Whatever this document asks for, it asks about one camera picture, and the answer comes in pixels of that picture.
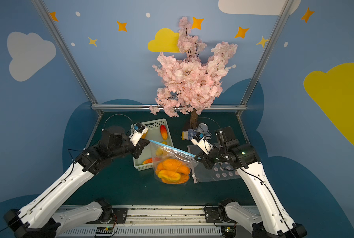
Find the clear pink-dotted zip bag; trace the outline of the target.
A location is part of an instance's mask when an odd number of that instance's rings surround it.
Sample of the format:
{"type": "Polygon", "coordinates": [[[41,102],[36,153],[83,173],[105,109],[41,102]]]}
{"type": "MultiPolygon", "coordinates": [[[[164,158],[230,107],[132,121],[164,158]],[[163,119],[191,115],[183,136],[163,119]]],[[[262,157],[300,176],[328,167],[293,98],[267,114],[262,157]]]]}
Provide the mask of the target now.
{"type": "Polygon", "coordinates": [[[192,169],[192,177],[194,183],[241,179],[238,172],[228,162],[216,163],[210,170],[199,162],[192,169]]]}

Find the clear blue-zip bag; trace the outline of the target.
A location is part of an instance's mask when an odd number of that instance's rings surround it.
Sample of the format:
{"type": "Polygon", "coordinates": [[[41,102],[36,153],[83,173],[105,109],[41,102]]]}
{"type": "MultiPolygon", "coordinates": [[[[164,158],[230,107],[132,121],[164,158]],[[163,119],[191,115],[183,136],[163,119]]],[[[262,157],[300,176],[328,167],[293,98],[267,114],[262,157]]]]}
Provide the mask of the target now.
{"type": "Polygon", "coordinates": [[[198,165],[195,156],[172,146],[150,141],[154,176],[166,184],[186,184],[194,167],[198,165]]]}

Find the white perforated plastic basket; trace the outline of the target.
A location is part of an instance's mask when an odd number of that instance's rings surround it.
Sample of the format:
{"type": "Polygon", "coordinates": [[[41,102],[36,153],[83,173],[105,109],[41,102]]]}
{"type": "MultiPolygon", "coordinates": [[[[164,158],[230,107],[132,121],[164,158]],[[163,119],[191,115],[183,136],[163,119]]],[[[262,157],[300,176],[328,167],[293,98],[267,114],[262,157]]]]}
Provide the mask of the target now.
{"type": "MultiPolygon", "coordinates": [[[[170,136],[170,131],[166,119],[158,119],[153,121],[142,122],[142,124],[144,124],[148,128],[145,139],[153,140],[159,143],[165,141],[168,146],[174,147],[173,140],[170,136]],[[168,134],[167,139],[163,139],[161,135],[160,128],[162,126],[165,126],[166,128],[168,134]]],[[[143,149],[142,154],[139,156],[138,159],[133,158],[133,165],[138,171],[152,169],[153,168],[152,163],[143,164],[144,161],[151,158],[152,158],[151,145],[149,144],[143,149]]]]}

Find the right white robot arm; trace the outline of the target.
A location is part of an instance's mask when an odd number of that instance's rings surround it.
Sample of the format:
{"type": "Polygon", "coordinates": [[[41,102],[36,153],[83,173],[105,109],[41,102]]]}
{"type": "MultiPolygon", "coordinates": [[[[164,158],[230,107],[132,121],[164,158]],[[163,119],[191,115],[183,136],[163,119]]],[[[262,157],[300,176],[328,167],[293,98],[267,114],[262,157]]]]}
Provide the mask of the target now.
{"type": "Polygon", "coordinates": [[[193,136],[192,143],[202,150],[195,159],[209,170],[217,163],[229,163],[245,182],[260,213],[256,215],[238,202],[226,199],[218,206],[220,218],[226,223],[238,223],[254,238],[305,237],[306,228],[284,209],[254,147],[249,143],[240,144],[231,127],[219,129],[215,134],[218,146],[210,144],[200,132],[193,136]]]}

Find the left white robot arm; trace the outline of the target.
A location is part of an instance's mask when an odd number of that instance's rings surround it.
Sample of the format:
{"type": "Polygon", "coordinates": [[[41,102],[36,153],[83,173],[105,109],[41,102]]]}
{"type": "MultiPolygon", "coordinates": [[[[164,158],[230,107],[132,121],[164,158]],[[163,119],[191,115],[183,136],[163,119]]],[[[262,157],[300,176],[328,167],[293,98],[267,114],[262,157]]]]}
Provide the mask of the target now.
{"type": "Polygon", "coordinates": [[[148,128],[136,123],[131,135],[122,127],[102,130],[97,144],[83,150],[67,171],[32,202],[21,209],[11,209],[3,217],[17,238],[55,238],[60,234],[88,222],[110,223],[112,206],[98,199],[83,207],[66,212],[58,209],[83,184],[108,167],[114,159],[131,155],[137,159],[150,143],[143,139],[148,128]]]}

